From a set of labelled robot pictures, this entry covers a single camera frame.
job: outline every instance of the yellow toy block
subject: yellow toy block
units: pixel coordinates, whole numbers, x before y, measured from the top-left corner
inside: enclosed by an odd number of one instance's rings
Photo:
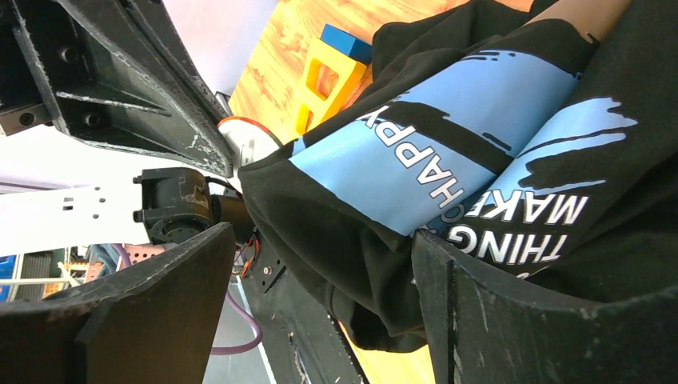
[[[327,97],[317,90],[318,76],[323,65],[336,72],[338,76],[337,84]],[[348,101],[366,70],[365,64],[349,58],[319,38],[312,40],[298,95],[297,133],[303,135],[307,130],[315,128],[337,114]],[[309,112],[313,112],[310,125]]]

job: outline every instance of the screw hole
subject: screw hole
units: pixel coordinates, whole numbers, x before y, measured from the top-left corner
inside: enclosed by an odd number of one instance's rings
[[[35,115],[32,113],[26,112],[19,116],[19,123],[22,126],[29,126],[35,122]]]

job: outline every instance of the black fabric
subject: black fabric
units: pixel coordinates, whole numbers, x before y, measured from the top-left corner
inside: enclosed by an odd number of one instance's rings
[[[405,194],[391,181],[401,174],[379,174],[385,189],[380,194],[365,188],[360,178],[354,191],[344,181],[370,167],[351,157],[351,146],[363,143],[345,144],[330,157],[331,150],[318,149],[345,138],[342,132],[356,126],[371,132],[380,124],[394,124],[389,131],[393,138],[412,124],[420,134],[418,142],[442,143],[437,150],[470,161],[470,168],[459,170],[464,189],[443,216],[453,210],[460,214],[449,222],[424,223],[469,254],[542,286],[601,301],[647,293],[678,279],[672,257],[678,238],[678,131],[671,128],[678,120],[672,108],[678,102],[672,76],[678,36],[668,32],[676,30],[670,15],[678,14],[678,5],[634,1],[599,47],[562,21],[520,28],[549,3],[535,3],[528,14],[476,0],[413,24],[384,26],[374,38],[375,82],[360,99],[301,140],[241,170],[245,202],[255,223],[358,346],[410,351],[425,343],[425,335],[411,283],[409,227],[398,221],[400,211],[419,202],[405,199],[394,206],[395,220],[366,212],[351,199],[366,197],[379,206],[382,195]],[[473,75],[471,63],[483,62],[488,76],[494,76],[496,67],[487,63],[497,57],[502,66],[520,60],[543,68],[535,71],[536,78],[548,72],[556,79],[554,86],[546,84],[540,91],[552,103],[537,100],[542,107],[526,114],[538,123],[529,143],[509,145],[497,132],[471,135],[460,116],[467,110],[449,113],[433,106],[447,90],[459,103],[466,100],[458,93],[467,85],[432,84],[451,73],[452,64],[471,68]],[[525,77],[524,84],[540,86]],[[477,81],[478,87],[487,86],[483,77]],[[507,116],[507,125],[512,121],[512,111],[503,104],[515,102],[511,87],[516,87],[515,99],[524,90],[520,81],[507,84],[498,93],[488,88],[488,94],[501,97],[488,96],[476,106],[488,126],[498,113]],[[422,93],[426,86],[440,97]],[[428,101],[413,102],[417,95]],[[524,127],[507,126],[499,134],[519,134],[514,132],[519,128]],[[416,134],[408,140],[415,142]],[[393,148],[397,151],[403,142]],[[339,156],[341,150],[348,152]],[[421,153],[423,147],[415,150]],[[401,161],[403,156],[416,157],[412,151],[401,155]],[[334,171],[318,173],[323,169]],[[419,178],[442,175],[440,167],[426,170],[435,168],[425,168]],[[445,180],[446,186],[455,185],[455,178]]]

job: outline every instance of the toy block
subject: toy block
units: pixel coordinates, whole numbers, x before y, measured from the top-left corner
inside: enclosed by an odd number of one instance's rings
[[[337,84],[327,97],[317,89],[318,76],[323,65],[333,70],[338,77]],[[306,56],[304,74],[301,77],[301,89],[297,96],[299,100],[297,133],[302,135],[337,114],[346,104],[366,70],[365,64],[353,60],[319,38],[312,40]],[[313,118],[307,129],[310,113],[313,113]]]
[[[320,40],[366,66],[372,62],[372,46],[370,44],[335,26],[325,24]]]

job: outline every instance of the gray floor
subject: gray floor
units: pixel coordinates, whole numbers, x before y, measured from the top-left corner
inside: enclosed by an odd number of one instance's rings
[[[231,284],[233,299],[249,312],[243,302],[240,284]],[[239,314],[225,303],[221,309],[214,346],[237,346],[252,340],[254,332]],[[275,383],[261,345],[259,348],[233,356],[210,356],[203,384],[269,384]]]

